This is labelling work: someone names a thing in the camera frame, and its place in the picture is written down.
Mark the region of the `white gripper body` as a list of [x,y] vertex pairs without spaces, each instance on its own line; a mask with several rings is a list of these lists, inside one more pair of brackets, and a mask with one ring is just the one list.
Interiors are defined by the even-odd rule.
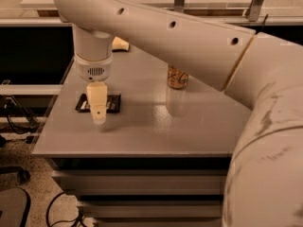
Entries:
[[113,57],[101,61],[88,61],[74,56],[78,75],[87,82],[104,81],[111,75]]

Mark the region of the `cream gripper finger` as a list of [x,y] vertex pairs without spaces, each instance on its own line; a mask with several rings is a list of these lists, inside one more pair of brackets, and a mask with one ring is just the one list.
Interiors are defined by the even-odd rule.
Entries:
[[106,121],[107,85],[104,82],[91,82],[86,87],[87,100],[93,121],[101,125]]

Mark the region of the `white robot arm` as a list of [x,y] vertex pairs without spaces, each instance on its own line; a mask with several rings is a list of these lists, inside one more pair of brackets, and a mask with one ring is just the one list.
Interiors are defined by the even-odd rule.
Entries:
[[128,0],[54,0],[251,109],[226,179],[223,227],[303,225],[303,46]]

